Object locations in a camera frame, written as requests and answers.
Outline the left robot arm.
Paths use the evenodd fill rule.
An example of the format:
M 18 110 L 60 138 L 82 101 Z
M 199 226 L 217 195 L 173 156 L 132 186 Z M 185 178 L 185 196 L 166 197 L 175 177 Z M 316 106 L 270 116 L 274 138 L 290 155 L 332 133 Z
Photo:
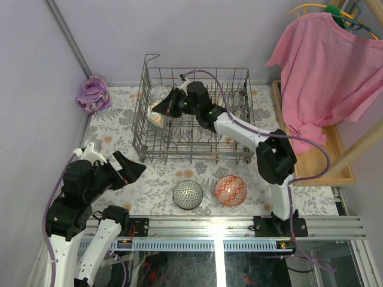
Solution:
M 101 213 L 95 237 L 81 258 L 78 249 L 92 203 L 104 192 L 119 190 L 136 182 L 146 170 L 141 163 L 113 154 L 120 165 L 117 170 L 91 146 L 73 151 L 44 211 L 42 232 L 49 259 L 44 286 L 93 286 L 101 262 L 118 236 L 133 237 L 136 227 L 129 211 L 110 205 Z

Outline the yellow floral bowl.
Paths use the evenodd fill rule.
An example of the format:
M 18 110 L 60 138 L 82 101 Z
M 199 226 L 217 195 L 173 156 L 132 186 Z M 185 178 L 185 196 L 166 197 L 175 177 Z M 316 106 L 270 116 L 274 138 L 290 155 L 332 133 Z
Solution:
M 160 130 L 164 127 L 164 116 L 160 113 L 152 111 L 159 102 L 153 102 L 147 109 L 148 125 L 152 130 Z

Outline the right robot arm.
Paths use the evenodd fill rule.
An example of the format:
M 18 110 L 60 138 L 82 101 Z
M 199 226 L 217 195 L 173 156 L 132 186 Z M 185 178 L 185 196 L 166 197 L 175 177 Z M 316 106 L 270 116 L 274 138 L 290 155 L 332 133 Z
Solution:
M 240 120 L 225 107 L 213 103 L 200 81 L 184 80 L 151 110 L 171 118 L 192 115 L 202 128 L 228 136 L 255 153 L 258 173 L 270 185 L 273 230 L 280 236 L 293 231 L 295 211 L 289 199 L 288 183 L 293 178 L 297 159 L 282 130 L 267 132 Z

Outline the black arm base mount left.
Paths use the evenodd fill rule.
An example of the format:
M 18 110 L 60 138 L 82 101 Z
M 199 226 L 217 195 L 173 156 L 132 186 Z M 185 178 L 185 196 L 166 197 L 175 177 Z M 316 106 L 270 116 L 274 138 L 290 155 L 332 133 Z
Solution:
M 149 222 L 150 220 L 148 218 L 131 218 L 128 228 L 129 237 L 147 237 L 149 231 Z

